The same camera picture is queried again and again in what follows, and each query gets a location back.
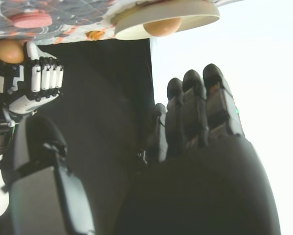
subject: dark background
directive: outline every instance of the dark background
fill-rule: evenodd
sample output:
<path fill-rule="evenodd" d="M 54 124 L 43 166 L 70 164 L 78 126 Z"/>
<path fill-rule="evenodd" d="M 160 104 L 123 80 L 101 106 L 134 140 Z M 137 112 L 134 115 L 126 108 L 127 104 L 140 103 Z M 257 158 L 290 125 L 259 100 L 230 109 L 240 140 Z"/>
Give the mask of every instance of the dark background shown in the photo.
<path fill-rule="evenodd" d="M 40 47 L 64 64 L 63 96 L 39 109 L 63 132 L 68 164 L 82 180 L 96 232 L 112 232 L 145 147 L 154 105 L 148 40 L 79 42 Z M 6 161 L 5 168 L 10 167 Z M 0 234 L 10 234 L 9 211 Z"/>

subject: white wall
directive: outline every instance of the white wall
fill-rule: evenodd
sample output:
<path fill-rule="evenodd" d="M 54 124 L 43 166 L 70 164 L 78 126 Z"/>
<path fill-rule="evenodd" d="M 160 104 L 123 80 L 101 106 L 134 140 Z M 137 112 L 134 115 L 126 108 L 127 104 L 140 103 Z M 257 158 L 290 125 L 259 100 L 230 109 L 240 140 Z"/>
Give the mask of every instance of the white wall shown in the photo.
<path fill-rule="evenodd" d="M 151 40 L 155 102 L 167 104 L 171 78 L 220 67 L 270 179 L 282 234 L 293 235 L 293 0 L 245 0 L 220 13 L 211 25 Z"/>

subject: pink round object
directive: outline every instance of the pink round object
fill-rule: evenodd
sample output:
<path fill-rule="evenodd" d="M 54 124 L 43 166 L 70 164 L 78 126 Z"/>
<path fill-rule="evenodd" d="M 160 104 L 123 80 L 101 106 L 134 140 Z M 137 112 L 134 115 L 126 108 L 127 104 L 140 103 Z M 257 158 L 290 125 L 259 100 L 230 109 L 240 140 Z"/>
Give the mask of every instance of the pink round object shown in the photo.
<path fill-rule="evenodd" d="M 38 12 L 15 15 L 10 20 L 17 28 L 40 28 L 53 23 L 49 14 Z"/>

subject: tablecloth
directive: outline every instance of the tablecloth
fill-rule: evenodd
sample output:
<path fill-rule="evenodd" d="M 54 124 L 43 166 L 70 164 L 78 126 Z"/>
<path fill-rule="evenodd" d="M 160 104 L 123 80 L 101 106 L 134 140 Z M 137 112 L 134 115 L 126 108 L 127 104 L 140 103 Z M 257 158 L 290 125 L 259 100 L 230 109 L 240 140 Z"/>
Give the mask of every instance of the tablecloth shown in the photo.
<path fill-rule="evenodd" d="M 240 0 L 208 0 L 216 6 Z M 34 41 L 38 45 L 71 43 L 89 40 L 89 31 L 104 31 L 102 39 L 114 37 L 111 18 L 133 7 L 137 0 L 0 0 L 0 39 Z M 48 13 L 53 24 L 40 28 L 17 28 L 11 16 L 27 13 Z"/>

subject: egg held by robotic hand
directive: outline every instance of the egg held by robotic hand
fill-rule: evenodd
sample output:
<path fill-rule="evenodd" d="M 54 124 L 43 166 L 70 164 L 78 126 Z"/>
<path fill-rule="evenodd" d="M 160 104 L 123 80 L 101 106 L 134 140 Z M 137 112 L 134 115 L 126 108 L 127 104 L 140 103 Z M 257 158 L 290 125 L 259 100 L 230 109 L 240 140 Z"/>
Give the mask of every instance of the egg held by robotic hand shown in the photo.
<path fill-rule="evenodd" d="M 12 116 L 32 113 L 56 99 L 62 88 L 63 65 L 33 42 L 23 47 L 24 61 L 11 64 L 0 56 L 0 103 Z"/>

